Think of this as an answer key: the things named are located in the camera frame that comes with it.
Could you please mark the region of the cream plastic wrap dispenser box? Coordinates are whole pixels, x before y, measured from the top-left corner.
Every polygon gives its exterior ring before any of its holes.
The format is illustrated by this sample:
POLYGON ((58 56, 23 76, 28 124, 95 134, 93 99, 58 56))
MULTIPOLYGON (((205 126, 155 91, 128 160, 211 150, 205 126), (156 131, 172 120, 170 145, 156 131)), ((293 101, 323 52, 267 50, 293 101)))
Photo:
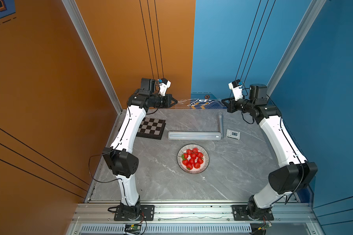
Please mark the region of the cream plastic wrap dispenser box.
POLYGON ((220 132, 181 132, 170 131, 168 139, 170 140, 193 140, 193 141, 219 141, 222 138, 220 132))

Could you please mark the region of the patterned plate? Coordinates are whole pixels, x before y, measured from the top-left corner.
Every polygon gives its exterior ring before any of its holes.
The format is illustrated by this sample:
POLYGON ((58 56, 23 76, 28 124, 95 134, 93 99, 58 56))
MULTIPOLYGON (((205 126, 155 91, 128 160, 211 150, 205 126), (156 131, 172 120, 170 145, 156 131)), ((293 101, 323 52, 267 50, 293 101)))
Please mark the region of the patterned plate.
POLYGON ((177 153, 179 167, 189 174, 199 174, 209 166, 208 152, 199 145, 188 144, 177 153))

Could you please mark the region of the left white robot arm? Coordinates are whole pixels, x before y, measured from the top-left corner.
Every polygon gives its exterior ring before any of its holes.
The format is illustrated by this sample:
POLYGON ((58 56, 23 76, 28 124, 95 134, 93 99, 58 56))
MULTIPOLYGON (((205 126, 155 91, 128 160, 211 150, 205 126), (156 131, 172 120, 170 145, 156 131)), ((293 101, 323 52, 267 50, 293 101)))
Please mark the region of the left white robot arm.
POLYGON ((139 159, 132 154, 133 144, 150 108, 170 108, 177 104, 177 100, 166 93, 170 86, 171 82, 165 78, 142 78, 141 87, 128 98, 124 123, 117 137, 103 150, 102 156, 120 187, 121 201, 115 212, 119 219, 137 220, 140 217, 140 196, 135 181, 139 159))

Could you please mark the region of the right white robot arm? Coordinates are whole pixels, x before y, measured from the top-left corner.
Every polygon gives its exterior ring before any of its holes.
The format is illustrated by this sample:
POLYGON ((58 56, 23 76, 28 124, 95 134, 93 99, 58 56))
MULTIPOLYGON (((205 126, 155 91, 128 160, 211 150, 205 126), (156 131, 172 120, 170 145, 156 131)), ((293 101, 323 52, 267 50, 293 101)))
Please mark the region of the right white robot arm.
POLYGON ((251 220, 265 219, 272 213, 276 202, 289 202, 292 194, 305 189, 318 167, 309 162, 299 151, 283 122, 282 113, 267 94, 264 84, 252 84, 249 96, 243 96, 243 84, 233 81, 228 85, 233 97, 223 99, 229 113, 236 111, 250 114, 252 123, 257 123, 268 140, 268 146, 277 160, 279 168, 268 176, 268 184, 249 198, 244 215, 251 220))

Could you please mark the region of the silver microphone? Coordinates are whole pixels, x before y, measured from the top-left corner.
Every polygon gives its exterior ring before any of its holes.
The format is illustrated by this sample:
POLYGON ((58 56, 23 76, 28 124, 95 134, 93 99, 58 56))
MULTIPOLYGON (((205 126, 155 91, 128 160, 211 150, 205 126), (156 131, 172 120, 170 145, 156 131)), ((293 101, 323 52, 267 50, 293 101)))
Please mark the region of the silver microphone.
POLYGON ((219 132, 221 134, 221 139, 224 137, 224 126, 223 126, 223 114, 218 114, 219 132))

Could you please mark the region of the black white chessboard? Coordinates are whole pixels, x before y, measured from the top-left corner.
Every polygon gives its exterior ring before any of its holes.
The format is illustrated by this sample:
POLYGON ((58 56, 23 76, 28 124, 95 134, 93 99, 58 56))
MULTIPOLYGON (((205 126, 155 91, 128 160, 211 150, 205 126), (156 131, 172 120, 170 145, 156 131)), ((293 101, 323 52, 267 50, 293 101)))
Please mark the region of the black white chessboard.
POLYGON ((161 140, 166 126, 166 120, 156 118, 143 118, 136 136, 148 139, 161 140))

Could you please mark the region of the small white digital timer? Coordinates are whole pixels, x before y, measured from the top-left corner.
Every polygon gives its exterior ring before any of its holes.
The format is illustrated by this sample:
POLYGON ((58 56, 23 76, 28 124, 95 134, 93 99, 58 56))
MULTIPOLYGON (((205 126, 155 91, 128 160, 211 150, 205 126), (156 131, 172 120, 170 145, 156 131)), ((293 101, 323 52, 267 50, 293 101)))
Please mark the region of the small white digital timer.
POLYGON ((230 139, 234 139, 234 140, 239 140, 240 139, 240 132, 227 129, 226 137, 230 138, 230 139))

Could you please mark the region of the red strawberries pile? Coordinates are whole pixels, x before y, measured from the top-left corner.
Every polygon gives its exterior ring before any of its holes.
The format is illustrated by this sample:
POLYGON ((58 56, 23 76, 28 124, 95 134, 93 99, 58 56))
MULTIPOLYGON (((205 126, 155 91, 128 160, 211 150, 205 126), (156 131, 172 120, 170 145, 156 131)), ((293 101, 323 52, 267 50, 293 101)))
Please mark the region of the red strawberries pile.
POLYGON ((181 153, 179 162, 181 168, 188 172, 197 172, 203 170, 208 164, 208 157, 203 154, 198 148, 186 149, 181 153))

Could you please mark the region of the right green circuit board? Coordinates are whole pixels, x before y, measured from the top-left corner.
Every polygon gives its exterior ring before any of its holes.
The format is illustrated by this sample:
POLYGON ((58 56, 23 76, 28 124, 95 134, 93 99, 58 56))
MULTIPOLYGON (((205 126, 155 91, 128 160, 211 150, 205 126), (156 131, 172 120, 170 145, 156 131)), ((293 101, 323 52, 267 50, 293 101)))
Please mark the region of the right green circuit board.
POLYGON ((272 223, 266 223, 258 228, 253 228, 251 235, 266 235, 267 230, 273 227, 272 223))

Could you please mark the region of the green circuit board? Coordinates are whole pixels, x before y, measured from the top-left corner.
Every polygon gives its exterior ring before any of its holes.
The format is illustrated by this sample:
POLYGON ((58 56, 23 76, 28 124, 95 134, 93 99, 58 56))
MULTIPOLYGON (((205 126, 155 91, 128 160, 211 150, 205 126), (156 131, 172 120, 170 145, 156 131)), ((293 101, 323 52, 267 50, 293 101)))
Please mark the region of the green circuit board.
POLYGON ((266 223, 258 228, 253 228, 251 235, 266 235, 267 230, 273 227, 272 223, 266 223))
POLYGON ((141 224, 125 224, 124 234, 125 235, 140 235, 142 232, 141 224))

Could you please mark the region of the left green circuit board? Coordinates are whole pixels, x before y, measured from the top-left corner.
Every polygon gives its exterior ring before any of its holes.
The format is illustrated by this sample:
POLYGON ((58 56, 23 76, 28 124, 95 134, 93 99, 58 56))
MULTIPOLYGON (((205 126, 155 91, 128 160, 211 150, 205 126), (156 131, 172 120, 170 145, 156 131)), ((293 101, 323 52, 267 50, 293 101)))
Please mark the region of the left green circuit board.
POLYGON ((141 224, 125 224, 124 234, 125 235, 140 235, 142 232, 141 224))

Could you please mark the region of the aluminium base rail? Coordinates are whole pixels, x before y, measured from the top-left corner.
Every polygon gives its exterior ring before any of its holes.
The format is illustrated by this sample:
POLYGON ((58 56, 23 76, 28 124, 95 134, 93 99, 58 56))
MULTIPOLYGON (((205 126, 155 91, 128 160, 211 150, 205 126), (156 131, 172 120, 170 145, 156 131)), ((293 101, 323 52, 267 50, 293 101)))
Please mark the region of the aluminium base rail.
POLYGON ((119 219, 118 201, 78 204, 68 235, 124 235, 125 224, 141 224, 141 235, 251 235, 272 223, 266 235, 323 235, 306 203, 277 203, 265 219, 244 215, 246 205, 230 200, 145 200, 137 220, 119 219))

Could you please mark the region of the right aluminium frame post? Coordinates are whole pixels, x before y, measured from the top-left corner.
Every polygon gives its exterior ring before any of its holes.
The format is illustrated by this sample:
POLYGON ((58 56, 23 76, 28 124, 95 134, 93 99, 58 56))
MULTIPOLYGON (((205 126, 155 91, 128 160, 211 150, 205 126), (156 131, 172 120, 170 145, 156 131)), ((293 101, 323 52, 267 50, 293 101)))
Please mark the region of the right aluminium frame post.
POLYGON ((315 22, 317 16, 325 5, 326 0, 312 0, 303 15, 292 39, 290 40, 281 60, 279 61, 270 81, 268 82, 267 95, 271 96, 279 81, 281 80, 283 74, 285 73, 287 67, 292 61, 294 55, 311 29, 313 23, 315 22))

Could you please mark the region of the aluminium frame post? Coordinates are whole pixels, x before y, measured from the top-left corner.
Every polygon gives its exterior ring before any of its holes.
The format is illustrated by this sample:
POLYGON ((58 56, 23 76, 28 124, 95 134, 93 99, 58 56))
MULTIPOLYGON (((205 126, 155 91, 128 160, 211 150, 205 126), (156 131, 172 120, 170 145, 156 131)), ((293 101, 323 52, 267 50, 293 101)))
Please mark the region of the aluminium frame post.
POLYGON ((100 58, 100 55, 96 49, 93 39, 89 33, 86 23, 82 17, 82 14, 78 8, 76 1, 73 0, 62 0, 62 3, 82 41, 84 48, 106 90, 106 93, 114 106, 116 112, 121 114, 123 108, 119 102, 117 94, 113 88, 111 80, 107 74, 105 66, 100 58))
POLYGON ((267 95, 271 96, 279 81, 281 80, 283 74, 285 73, 287 67, 292 61, 294 55, 311 29, 313 23, 315 22, 317 16, 325 5, 326 0, 312 0, 303 15, 292 39, 290 40, 281 60, 279 61, 270 81, 268 82, 267 95))

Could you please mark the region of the left aluminium frame post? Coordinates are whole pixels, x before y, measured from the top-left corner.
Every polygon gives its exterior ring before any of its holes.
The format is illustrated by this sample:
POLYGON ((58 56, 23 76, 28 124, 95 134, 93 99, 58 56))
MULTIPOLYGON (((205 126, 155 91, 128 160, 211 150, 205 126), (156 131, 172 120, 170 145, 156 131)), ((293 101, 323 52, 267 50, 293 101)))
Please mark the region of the left aluminium frame post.
POLYGON ((123 108, 119 102, 117 94, 113 88, 111 80, 107 74, 105 66, 100 58, 100 55, 96 49, 93 39, 89 33, 86 23, 82 17, 82 14, 78 8, 76 1, 73 0, 62 0, 62 3, 82 41, 84 48, 106 90, 106 93, 114 106, 116 112, 121 114, 123 108))

